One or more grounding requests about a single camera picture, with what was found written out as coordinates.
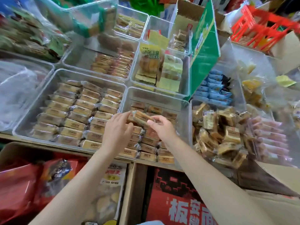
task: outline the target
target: yellow paper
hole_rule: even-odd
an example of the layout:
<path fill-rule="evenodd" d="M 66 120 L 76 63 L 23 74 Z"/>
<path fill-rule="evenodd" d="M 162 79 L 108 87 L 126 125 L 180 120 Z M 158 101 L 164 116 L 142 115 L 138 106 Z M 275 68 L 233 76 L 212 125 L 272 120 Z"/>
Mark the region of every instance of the yellow paper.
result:
<path fill-rule="evenodd" d="M 277 83 L 283 87 L 289 87 L 296 83 L 286 75 L 281 75 L 276 77 Z"/>
<path fill-rule="evenodd" d="M 158 45 L 164 50 L 166 50 L 169 45 L 169 39 L 159 34 L 159 32 L 155 30 L 150 30 L 148 41 L 155 45 Z"/>

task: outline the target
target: red package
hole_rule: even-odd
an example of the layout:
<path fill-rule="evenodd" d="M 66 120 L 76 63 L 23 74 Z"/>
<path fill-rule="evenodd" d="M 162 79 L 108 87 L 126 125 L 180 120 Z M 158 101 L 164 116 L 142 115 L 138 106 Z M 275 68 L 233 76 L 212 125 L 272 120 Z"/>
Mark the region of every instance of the red package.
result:
<path fill-rule="evenodd" d="M 44 163 L 35 205 L 42 210 L 83 168 L 86 162 L 76 159 L 54 159 Z"/>
<path fill-rule="evenodd" d="M 38 173 L 32 164 L 0 172 L 0 224 L 32 211 Z"/>

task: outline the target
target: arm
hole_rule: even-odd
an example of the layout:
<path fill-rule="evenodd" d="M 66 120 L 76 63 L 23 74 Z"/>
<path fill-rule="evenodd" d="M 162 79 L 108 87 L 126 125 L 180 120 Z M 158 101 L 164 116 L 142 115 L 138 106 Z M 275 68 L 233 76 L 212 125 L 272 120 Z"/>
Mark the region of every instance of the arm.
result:
<path fill-rule="evenodd" d="M 170 121 L 163 116 L 152 117 L 161 123 L 148 121 L 148 124 L 177 159 L 219 225 L 274 225 L 246 192 L 183 142 Z"/>
<path fill-rule="evenodd" d="M 108 166 L 129 142 L 133 130 L 133 124 L 125 126 L 129 114 L 116 114 L 107 122 L 102 147 L 29 225 L 81 224 Z"/>

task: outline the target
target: person's left hand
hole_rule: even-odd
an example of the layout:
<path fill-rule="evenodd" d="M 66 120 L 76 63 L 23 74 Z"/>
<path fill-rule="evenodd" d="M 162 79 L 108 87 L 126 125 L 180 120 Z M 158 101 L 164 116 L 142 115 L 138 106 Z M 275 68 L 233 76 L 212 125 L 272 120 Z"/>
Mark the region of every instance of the person's left hand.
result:
<path fill-rule="evenodd" d="M 117 113 L 105 125 L 105 131 L 102 140 L 102 148 L 111 150 L 118 155 L 128 144 L 133 131 L 133 124 L 126 126 L 130 111 L 126 113 Z"/>

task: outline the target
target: green cardboard flap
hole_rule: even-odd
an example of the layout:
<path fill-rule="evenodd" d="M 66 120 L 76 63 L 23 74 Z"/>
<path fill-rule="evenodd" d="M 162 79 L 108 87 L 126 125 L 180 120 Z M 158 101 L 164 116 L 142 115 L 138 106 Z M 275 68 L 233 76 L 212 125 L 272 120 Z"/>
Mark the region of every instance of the green cardboard flap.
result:
<path fill-rule="evenodd" d="M 208 0 L 192 38 L 188 101 L 221 56 L 212 0 Z"/>

